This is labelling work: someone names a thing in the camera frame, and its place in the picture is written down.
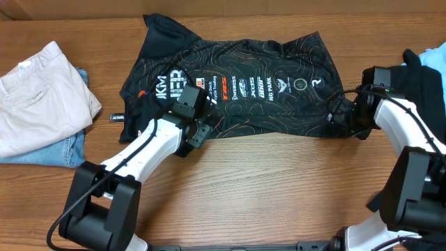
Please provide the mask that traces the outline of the black printed cycling jersey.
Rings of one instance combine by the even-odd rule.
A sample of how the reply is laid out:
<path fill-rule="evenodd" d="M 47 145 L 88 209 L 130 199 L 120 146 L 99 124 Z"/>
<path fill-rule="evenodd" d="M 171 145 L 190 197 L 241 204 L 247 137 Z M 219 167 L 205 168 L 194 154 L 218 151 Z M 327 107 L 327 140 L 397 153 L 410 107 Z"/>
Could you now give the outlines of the black printed cycling jersey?
<path fill-rule="evenodd" d="M 145 15 L 144 22 L 144 44 L 120 92 L 120 142 L 136 139 L 153 110 L 178 100 L 191 85 L 216 101 L 206 118 L 212 139 L 269 132 L 348 136 L 348 126 L 330 116 L 343 86 L 318 33 L 283 44 L 212 41 L 163 15 Z"/>

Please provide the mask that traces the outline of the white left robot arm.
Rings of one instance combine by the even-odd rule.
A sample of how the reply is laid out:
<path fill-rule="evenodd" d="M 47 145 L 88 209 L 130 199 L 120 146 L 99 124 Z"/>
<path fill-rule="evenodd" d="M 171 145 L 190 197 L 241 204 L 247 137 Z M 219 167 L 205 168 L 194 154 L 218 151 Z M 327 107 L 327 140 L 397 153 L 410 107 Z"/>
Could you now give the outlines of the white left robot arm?
<path fill-rule="evenodd" d="M 207 90 L 186 86 L 119 154 L 99 165 L 80 165 L 65 208 L 47 233 L 48 246 L 57 250 L 52 242 L 57 231 L 80 250 L 148 251 L 135 234 L 141 187 L 165 158 L 184 158 L 202 147 L 211 131 L 204 121 L 215 104 Z"/>

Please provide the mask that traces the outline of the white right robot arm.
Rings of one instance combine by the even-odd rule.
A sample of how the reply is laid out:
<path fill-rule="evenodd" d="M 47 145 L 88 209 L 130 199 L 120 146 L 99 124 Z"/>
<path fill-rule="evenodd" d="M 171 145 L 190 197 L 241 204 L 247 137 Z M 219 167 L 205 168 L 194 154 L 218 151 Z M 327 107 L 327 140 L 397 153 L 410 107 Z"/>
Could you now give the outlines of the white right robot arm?
<path fill-rule="evenodd" d="M 364 140 L 373 129 L 382 130 L 398 160 L 375 197 L 374 214 L 332 237 L 326 250 L 391 250 L 399 243 L 425 244 L 445 249 L 445 145 L 423 122 L 415 103 L 391 87 L 391 70 L 364 70 L 353 89 L 350 110 L 341 101 L 328 104 L 329 120 L 348 126 Z"/>

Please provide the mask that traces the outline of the black garment pile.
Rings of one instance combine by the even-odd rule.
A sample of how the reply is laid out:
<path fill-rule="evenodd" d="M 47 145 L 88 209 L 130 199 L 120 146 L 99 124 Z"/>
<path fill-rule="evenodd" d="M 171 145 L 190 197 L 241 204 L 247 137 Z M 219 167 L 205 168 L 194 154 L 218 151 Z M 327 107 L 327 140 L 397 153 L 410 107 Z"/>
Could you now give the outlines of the black garment pile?
<path fill-rule="evenodd" d="M 398 160 L 371 201 L 374 214 L 344 232 L 345 250 L 445 249 L 445 104 L 442 77 L 411 50 L 404 64 L 363 72 L 368 126 L 385 132 Z"/>

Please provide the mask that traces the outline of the light blue garment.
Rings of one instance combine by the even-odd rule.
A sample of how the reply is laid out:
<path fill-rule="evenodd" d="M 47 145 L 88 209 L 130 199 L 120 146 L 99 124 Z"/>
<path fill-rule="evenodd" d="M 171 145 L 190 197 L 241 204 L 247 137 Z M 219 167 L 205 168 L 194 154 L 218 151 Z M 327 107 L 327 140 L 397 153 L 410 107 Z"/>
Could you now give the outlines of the light blue garment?
<path fill-rule="evenodd" d="M 417 55 L 403 52 L 403 87 L 420 115 L 445 116 L 445 43 Z"/>

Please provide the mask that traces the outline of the blue folded jeans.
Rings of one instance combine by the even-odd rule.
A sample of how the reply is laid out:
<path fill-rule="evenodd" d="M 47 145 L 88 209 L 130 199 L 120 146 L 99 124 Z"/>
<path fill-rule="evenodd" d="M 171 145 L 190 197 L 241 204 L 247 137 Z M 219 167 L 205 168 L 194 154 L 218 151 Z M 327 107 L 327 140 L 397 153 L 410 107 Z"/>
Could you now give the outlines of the blue folded jeans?
<path fill-rule="evenodd" d="M 20 155 L 1 158 L 1 164 L 30 164 L 77 167 L 84 161 L 84 131 L 61 141 Z"/>

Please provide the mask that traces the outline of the beige folded trousers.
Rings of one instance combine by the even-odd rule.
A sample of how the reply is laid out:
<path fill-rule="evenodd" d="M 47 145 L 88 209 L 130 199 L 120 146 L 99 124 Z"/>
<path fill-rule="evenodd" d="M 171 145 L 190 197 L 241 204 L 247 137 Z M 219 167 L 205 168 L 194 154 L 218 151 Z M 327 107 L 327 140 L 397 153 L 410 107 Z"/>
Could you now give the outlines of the beige folded trousers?
<path fill-rule="evenodd" d="M 1 157 L 59 142 L 89 127 L 101 109 L 52 41 L 1 77 Z"/>

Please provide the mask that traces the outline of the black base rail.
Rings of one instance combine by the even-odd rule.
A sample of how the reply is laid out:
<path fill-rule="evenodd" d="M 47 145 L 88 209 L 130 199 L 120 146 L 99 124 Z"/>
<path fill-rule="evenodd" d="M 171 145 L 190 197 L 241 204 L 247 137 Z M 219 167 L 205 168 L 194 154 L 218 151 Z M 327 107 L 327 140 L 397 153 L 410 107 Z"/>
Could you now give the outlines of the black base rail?
<path fill-rule="evenodd" d="M 149 245 L 148 251 L 345 251 L 344 241 L 334 236 L 329 241 L 298 241 L 296 244 L 274 245 Z"/>

